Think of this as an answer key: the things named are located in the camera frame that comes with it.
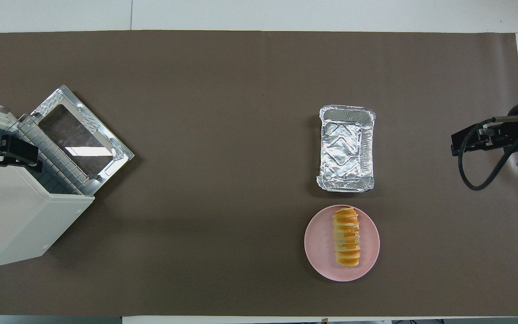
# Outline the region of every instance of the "pink plate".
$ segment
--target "pink plate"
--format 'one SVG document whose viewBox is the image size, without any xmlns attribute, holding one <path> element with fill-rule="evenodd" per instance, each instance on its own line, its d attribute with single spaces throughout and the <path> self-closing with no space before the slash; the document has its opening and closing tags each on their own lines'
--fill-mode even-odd
<svg viewBox="0 0 518 324">
<path fill-rule="evenodd" d="M 334 281 L 351 281 L 364 276 L 375 264 L 379 256 L 379 232 L 364 211 L 353 207 L 359 214 L 359 234 L 361 236 L 361 258 L 359 264 L 347 267 L 335 260 L 335 240 L 333 239 L 333 214 L 349 205 L 333 205 L 319 211 L 305 230 L 305 253 L 311 265 L 323 277 Z"/>
</svg>

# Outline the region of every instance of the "brown paper mat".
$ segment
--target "brown paper mat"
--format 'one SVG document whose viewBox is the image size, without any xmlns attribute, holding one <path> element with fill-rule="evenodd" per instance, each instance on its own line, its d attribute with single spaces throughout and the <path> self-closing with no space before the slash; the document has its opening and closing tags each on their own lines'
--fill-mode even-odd
<svg viewBox="0 0 518 324">
<path fill-rule="evenodd" d="M 473 192 L 450 152 L 518 103 L 514 35 L 0 34 L 0 104 L 19 116 L 61 84 L 136 158 L 44 256 L 0 266 L 0 314 L 518 316 L 518 154 Z M 376 112 L 372 191 L 317 186 L 325 104 Z M 471 178 L 498 154 L 469 154 Z M 337 203 L 381 237 L 350 283 L 303 248 Z"/>
</svg>

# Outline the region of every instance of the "black cable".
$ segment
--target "black cable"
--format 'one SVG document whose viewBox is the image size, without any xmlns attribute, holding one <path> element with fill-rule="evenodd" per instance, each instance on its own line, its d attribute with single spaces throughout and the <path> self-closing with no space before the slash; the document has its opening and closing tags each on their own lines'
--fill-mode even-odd
<svg viewBox="0 0 518 324">
<path fill-rule="evenodd" d="M 458 158 L 459 175 L 461 176 L 461 179 L 463 180 L 465 185 L 471 190 L 478 191 L 478 190 L 485 189 L 487 186 L 489 186 L 489 184 L 495 179 L 497 174 L 501 171 L 501 168 L 503 168 L 503 166 L 507 162 L 509 156 L 511 156 L 511 154 L 513 154 L 516 150 L 518 150 L 518 148 L 517 148 L 518 147 L 518 138 L 517 138 L 512 143 L 512 145 L 505 151 L 505 153 L 503 154 L 503 156 L 501 157 L 499 162 L 497 162 L 497 165 L 495 165 L 495 168 L 493 168 L 493 170 L 491 171 L 491 174 L 489 174 L 489 176 L 487 177 L 487 179 L 485 179 L 485 181 L 483 181 L 483 183 L 481 183 L 478 186 L 475 186 L 467 179 L 467 176 L 465 175 L 465 171 L 463 170 L 463 154 L 465 153 L 465 149 L 467 148 L 467 142 L 471 139 L 471 137 L 473 135 L 475 135 L 475 133 L 479 129 L 481 129 L 481 127 L 483 127 L 483 125 L 486 125 L 488 123 L 494 123 L 494 122 L 495 122 L 495 117 L 492 117 L 485 121 L 482 121 L 481 123 L 474 125 L 471 128 L 471 130 L 469 131 L 469 133 L 463 139 L 463 142 L 461 143 L 461 147 L 459 148 L 459 158 Z"/>
</svg>

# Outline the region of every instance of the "aluminum foil tray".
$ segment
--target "aluminum foil tray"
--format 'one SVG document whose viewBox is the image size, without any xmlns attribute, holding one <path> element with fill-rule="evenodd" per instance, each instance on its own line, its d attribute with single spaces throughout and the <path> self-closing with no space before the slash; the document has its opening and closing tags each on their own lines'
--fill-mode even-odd
<svg viewBox="0 0 518 324">
<path fill-rule="evenodd" d="M 373 189 L 373 126 L 375 113 L 363 107 L 326 105 L 319 111 L 321 167 L 319 187 L 362 193 Z"/>
</svg>

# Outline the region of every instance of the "bread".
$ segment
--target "bread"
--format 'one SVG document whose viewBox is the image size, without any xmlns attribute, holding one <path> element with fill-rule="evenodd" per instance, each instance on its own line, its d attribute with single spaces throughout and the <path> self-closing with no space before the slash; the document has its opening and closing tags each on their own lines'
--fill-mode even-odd
<svg viewBox="0 0 518 324">
<path fill-rule="evenodd" d="M 333 214 L 335 258 L 344 266 L 356 266 L 361 257 L 358 214 L 353 207 L 343 207 Z"/>
</svg>

